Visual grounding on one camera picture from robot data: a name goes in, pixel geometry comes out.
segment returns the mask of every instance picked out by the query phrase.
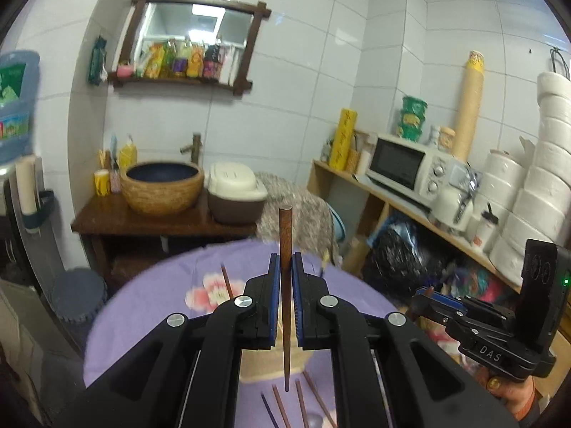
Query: yellow cup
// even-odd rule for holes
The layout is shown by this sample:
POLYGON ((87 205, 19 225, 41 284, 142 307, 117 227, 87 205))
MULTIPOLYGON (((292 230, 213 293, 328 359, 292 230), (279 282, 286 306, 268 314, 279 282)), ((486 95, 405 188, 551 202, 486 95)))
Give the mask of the yellow cup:
POLYGON ((109 171, 107 169, 98 170, 93 174, 93 177, 97 196, 107 196, 111 192, 109 171))

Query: round vessel sink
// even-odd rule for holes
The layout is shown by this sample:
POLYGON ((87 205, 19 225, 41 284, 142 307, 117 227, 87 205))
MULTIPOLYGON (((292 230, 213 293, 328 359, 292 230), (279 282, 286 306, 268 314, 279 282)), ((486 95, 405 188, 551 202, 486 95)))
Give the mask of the round vessel sink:
POLYGON ((129 206, 147 215, 176 214, 198 200, 204 172, 195 164, 151 162, 121 172, 121 191, 129 206))

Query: tiled wall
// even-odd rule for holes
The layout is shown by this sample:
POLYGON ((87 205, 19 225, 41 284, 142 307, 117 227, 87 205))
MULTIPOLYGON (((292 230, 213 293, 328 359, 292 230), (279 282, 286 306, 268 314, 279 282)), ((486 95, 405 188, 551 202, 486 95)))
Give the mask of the tiled wall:
POLYGON ((87 265, 70 224, 92 194, 93 156, 105 119, 107 88, 87 84, 91 49, 101 35, 115 51, 113 34, 125 6, 125 0, 30 0, 0 50, 35 50, 41 57, 34 151, 58 201, 51 219, 66 268, 87 265))
POLYGON ((521 153, 519 136, 536 141, 536 78, 550 70, 550 45, 569 41, 543 0, 427 0, 421 97, 424 125, 454 124, 463 65, 470 50, 485 59, 484 97, 469 162, 483 166, 490 148, 521 153))
POLYGON ((369 0, 353 92, 358 128, 393 132, 403 96, 420 95, 426 0, 369 0))
MULTIPOLYGON (((258 0, 241 0, 256 3, 258 0)), ((369 0, 261 0, 262 23, 240 99, 209 88, 110 90, 105 144, 133 135, 140 159, 185 160, 200 132, 204 166, 240 161, 305 185, 313 158, 350 106, 369 0)))

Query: white lid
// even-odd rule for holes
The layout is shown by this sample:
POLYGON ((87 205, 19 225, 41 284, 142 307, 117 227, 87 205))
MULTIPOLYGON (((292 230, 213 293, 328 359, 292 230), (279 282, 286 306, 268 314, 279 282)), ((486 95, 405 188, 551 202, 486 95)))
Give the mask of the white lid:
POLYGON ((266 187, 256 180, 252 169, 239 163, 212 164, 208 191, 233 201, 265 200, 268 195, 266 187))

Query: round table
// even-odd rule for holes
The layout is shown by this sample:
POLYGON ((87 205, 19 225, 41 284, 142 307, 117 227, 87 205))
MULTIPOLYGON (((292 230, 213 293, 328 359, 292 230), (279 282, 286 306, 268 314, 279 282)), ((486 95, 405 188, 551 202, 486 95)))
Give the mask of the round table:
MULTIPOLYGON (((141 273, 107 303, 96 317, 87 340, 84 381, 89 386, 122 355, 168 315, 182 312, 189 318, 212 312, 227 293, 221 272, 226 266, 232 291, 242 293, 246 281, 267 273, 269 257, 278 253, 277 243, 242 240, 212 245, 179 255, 141 273)), ((304 270, 319 272, 321 261, 303 255, 304 270)), ((395 310, 380 293, 348 273, 328 265, 324 278, 330 294, 343 298, 359 311, 385 317, 395 310)), ((330 411, 335 410, 330 352, 315 351, 305 365, 318 392, 330 411)), ((281 389, 282 400, 292 427, 303 427, 295 380, 302 383, 307 412, 323 412, 301 375, 292 375, 289 393, 283 391, 283 378, 240 383, 236 404, 236 428, 271 426, 262 402, 264 393, 278 424, 283 425, 273 397, 272 384, 281 389)))

